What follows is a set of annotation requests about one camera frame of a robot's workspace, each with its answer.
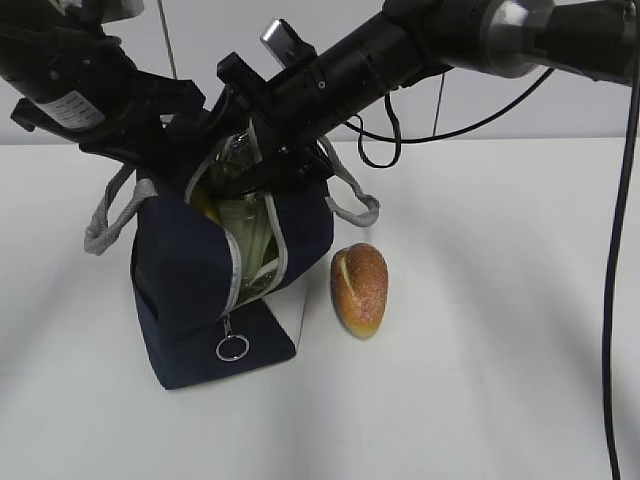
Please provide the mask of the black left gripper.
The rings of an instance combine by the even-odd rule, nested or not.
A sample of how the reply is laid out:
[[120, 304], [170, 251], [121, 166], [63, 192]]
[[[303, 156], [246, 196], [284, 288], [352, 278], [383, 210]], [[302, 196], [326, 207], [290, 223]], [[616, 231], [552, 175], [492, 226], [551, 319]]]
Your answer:
[[[136, 180], [184, 193], [195, 172], [207, 114], [192, 80], [139, 69], [117, 37], [75, 44], [10, 40], [10, 86], [21, 94], [10, 118], [94, 153], [143, 165]], [[161, 115], [172, 115], [164, 132]]]

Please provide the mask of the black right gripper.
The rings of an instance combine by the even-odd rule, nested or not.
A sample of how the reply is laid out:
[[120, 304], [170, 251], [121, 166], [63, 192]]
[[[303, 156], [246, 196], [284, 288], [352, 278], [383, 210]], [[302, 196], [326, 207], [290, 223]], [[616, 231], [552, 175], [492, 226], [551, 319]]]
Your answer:
[[329, 49], [269, 81], [233, 52], [217, 74], [227, 87], [198, 137], [198, 188], [220, 195], [298, 191], [335, 175], [318, 141], [357, 112], [358, 51]]

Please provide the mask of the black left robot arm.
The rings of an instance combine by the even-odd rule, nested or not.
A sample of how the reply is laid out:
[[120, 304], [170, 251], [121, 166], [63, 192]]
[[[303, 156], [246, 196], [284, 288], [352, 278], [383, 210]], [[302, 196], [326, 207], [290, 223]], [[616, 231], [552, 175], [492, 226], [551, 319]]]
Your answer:
[[140, 70], [104, 26], [140, 15], [141, 1], [4, 1], [1, 77], [21, 94], [11, 118], [94, 155], [134, 165], [176, 153], [165, 115], [196, 119], [191, 80]]

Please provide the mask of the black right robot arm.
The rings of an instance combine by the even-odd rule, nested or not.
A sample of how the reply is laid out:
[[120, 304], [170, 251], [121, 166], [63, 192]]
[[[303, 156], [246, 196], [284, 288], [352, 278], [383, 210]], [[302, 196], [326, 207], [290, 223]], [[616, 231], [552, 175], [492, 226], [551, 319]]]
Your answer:
[[541, 66], [639, 86], [639, 15], [631, 1], [387, 1], [325, 51], [282, 19], [262, 42], [279, 73], [265, 79], [239, 55], [225, 57], [214, 110], [197, 114], [188, 143], [157, 145], [139, 160], [143, 178], [177, 187], [224, 140], [252, 129], [257, 160], [215, 194], [303, 191], [337, 172], [319, 150], [323, 135], [394, 90], [453, 69], [520, 78]]

